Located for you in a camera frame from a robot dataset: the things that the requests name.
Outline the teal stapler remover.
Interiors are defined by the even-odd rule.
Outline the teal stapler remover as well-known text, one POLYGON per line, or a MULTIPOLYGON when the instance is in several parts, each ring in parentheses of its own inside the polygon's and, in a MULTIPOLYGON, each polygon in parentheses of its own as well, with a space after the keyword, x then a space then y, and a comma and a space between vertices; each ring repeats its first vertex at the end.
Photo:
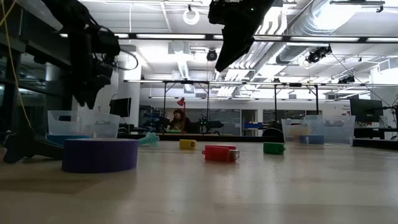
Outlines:
POLYGON ((160 138, 156 133, 147 132, 145 137, 139 139, 139 145, 157 147, 159 140, 160 138))

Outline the person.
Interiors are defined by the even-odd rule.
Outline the person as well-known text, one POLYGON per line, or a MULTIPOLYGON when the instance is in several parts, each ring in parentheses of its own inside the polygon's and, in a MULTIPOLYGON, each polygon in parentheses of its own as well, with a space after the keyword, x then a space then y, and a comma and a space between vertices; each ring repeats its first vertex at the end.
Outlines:
POLYGON ((189 133, 192 123, 190 119, 186 117, 185 112, 181 109, 176 109, 173 115, 173 120, 169 123, 169 129, 189 133))

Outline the black computer monitor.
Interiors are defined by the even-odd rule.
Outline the black computer monitor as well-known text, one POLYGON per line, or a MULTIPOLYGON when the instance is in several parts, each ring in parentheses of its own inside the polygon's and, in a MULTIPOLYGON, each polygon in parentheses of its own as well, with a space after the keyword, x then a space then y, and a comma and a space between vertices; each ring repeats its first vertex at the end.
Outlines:
POLYGON ((110 114, 118 115, 121 118, 130 117, 131 98, 122 98, 110 101, 110 114))
POLYGON ((382 101, 350 99, 351 115, 356 122, 379 122, 383 115, 382 101))

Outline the red desk lamp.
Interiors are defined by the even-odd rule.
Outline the red desk lamp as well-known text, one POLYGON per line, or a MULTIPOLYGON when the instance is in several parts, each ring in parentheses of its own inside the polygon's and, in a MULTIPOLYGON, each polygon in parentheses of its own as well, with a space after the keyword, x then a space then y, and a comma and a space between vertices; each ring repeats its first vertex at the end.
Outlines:
POLYGON ((186 109, 185 105, 186 105, 186 102, 185 102, 185 98, 181 98, 180 100, 178 100, 177 104, 183 108, 181 130, 184 131, 185 121, 186 121, 186 116, 185 116, 185 109, 186 109))

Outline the dark blue tape roll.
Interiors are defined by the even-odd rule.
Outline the dark blue tape roll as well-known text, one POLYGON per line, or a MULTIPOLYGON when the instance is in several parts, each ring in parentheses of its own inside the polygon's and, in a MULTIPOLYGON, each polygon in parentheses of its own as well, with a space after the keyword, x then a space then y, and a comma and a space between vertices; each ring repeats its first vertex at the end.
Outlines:
POLYGON ((300 135, 298 139, 301 144, 323 145, 325 143, 324 135, 300 135))

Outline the dark shelving rack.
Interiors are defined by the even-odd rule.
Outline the dark shelving rack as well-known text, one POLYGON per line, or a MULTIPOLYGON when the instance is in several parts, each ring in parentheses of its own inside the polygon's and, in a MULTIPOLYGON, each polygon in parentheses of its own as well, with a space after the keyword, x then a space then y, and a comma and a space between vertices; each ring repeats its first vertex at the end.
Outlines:
POLYGON ((0 29, 0 135, 32 126, 47 130, 47 111, 69 110, 70 66, 34 42, 0 29))

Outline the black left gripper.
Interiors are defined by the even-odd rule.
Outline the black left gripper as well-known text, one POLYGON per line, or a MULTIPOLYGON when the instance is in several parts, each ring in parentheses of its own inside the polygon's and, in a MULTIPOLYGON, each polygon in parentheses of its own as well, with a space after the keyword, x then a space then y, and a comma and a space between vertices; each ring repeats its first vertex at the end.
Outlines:
POLYGON ((68 33, 70 62, 75 80, 72 93, 80 106, 93 109, 100 89, 111 83, 115 57, 121 51, 118 37, 103 27, 89 27, 68 33))

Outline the dark blue stapler remover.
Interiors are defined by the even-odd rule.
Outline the dark blue stapler remover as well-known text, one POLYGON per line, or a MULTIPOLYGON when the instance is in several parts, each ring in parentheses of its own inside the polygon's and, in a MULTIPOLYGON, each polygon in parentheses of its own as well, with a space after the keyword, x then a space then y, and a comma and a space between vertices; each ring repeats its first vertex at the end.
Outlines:
POLYGON ((6 149, 3 161, 8 164, 15 164, 25 157, 33 156, 63 159, 63 146, 37 135, 30 127, 9 134, 3 146, 6 149))

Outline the black background rig frame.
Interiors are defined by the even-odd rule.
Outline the black background rig frame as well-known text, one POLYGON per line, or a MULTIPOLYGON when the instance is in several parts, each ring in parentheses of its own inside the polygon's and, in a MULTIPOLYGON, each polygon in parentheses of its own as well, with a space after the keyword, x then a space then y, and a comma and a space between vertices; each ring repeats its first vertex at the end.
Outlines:
POLYGON ((200 80, 164 80, 164 104, 163 104, 163 117, 165 117, 165 106, 167 92, 174 87, 175 84, 181 85, 199 85, 206 93, 206 118, 210 119, 210 82, 200 80))
POLYGON ((319 94, 318 94, 318 85, 317 84, 309 84, 309 83, 281 83, 281 84, 274 84, 274 122, 278 123, 278 117, 277 117, 277 94, 279 91, 277 91, 277 87, 281 85, 283 87, 288 86, 288 87, 306 87, 309 92, 313 93, 315 95, 315 102, 316 102, 316 115, 320 115, 319 113, 319 94))

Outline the purple tape roll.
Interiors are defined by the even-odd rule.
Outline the purple tape roll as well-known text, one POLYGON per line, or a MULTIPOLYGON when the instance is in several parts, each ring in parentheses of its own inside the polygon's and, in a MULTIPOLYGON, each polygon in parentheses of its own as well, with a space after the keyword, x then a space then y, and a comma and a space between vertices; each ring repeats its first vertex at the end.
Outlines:
POLYGON ((138 147, 136 139, 67 139, 62 170, 79 174, 131 170, 137 166, 138 147))

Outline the red mini stapler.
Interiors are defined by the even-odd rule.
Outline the red mini stapler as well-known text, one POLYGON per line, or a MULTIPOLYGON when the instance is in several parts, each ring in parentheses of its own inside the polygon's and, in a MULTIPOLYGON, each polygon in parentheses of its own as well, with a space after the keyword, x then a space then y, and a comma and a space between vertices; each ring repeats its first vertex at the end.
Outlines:
POLYGON ((236 146, 230 145, 205 145, 202 154, 205 160, 216 162, 235 162, 240 157, 240 151, 236 146))

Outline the yellow mini stapler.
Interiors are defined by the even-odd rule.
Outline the yellow mini stapler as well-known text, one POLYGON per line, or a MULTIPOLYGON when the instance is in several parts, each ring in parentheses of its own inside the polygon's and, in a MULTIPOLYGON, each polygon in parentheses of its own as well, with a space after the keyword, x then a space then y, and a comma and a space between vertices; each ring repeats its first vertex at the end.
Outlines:
POLYGON ((197 141, 191 139, 179 140, 179 148, 181 150, 195 150, 197 148, 197 141))

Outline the black overhead light bar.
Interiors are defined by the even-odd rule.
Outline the black overhead light bar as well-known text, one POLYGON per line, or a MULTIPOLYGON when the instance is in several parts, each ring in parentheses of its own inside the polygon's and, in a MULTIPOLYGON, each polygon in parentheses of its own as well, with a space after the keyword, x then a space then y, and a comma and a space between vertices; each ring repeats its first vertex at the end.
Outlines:
MULTIPOLYGON (((173 33, 119 33, 116 37, 122 40, 208 40, 222 41, 221 34, 173 34, 173 33)), ((255 35, 255 42, 298 42, 298 43, 336 43, 336 44, 398 44, 398 37, 348 37, 319 35, 255 35)))

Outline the green mini stapler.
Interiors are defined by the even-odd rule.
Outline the green mini stapler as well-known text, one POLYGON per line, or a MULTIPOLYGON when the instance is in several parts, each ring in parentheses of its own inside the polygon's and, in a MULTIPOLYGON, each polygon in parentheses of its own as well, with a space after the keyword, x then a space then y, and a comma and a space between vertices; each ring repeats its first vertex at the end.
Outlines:
POLYGON ((279 142, 264 142, 263 153, 264 154, 276 154, 283 155, 285 152, 284 143, 279 142))

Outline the clear plastic bin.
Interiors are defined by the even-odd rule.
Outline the clear plastic bin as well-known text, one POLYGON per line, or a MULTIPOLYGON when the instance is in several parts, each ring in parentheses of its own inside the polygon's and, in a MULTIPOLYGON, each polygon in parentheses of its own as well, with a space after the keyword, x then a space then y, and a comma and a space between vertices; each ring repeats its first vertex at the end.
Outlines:
POLYGON ((117 138, 121 117, 95 111, 47 111, 49 134, 117 138))
POLYGON ((353 145, 355 116, 308 115, 304 119, 283 119, 281 124, 285 142, 300 143, 299 136, 287 135, 288 126, 308 126, 311 134, 324 135, 324 144, 353 145))

